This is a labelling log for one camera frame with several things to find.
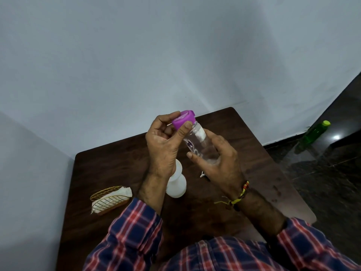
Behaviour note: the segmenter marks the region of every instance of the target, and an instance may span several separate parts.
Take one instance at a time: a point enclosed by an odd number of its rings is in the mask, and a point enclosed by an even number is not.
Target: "shirt sleeve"
[[[298,218],[287,220],[286,228],[278,234],[270,250],[281,251],[296,270],[361,270],[361,266],[339,253],[321,231]]]
[[[162,220],[150,206],[134,198],[88,255],[83,271],[150,269],[162,242]]]

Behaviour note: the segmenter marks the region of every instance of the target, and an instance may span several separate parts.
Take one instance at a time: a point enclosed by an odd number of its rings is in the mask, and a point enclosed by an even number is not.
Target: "purple bottle cap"
[[[186,122],[191,121],[193,124],[196,122],[195,114],[193,110],[184,110],[180,113],[178,118],[175,118],[172,123],[175,129],[180,129],[180,127]]]

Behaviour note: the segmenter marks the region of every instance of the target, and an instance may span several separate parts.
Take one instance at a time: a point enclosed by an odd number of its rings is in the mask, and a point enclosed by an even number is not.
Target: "person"
[[[138,196],[113,221],[103,241],[88,255],[84,271],[149,270],[162,242],[163,205],[167,182],[175,172],[178,147],[191,130],[186,122],[175,131],[171,121],[180,112],[158,116],[146,134],[150,167]],[[187,156],[229,200],[237,200],[245,179],[237,151],[221,136],[205,130],[220,154],[218,164],[197,155]],[[340,254],[324,234],[298,218],[287,218],[255,189],[235,204],[266,240],[242,241],[216,237],[188,246],[160,267],[160,270],[361,270]]]

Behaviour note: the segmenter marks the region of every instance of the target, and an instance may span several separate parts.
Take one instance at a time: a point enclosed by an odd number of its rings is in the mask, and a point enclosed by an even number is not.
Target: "yellow-green cap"
[[[323,125],[323,126],[330,126],[331,123],[330,123],[329,121],[323,121],[323,122],[322,122],[322,125]]]

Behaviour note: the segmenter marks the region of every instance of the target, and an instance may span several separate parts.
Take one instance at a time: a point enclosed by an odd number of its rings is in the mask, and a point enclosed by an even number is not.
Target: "red and blue checked shirt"
[[[86,259],[83,270],[149,270],[162,238],[160,216],[135,198],[113,221],[107,236]],[[216,237],[184,248],[160,270],[346,271],[361,270],[361,266],[341,255],[322,232],[291,218],[270,245]]]

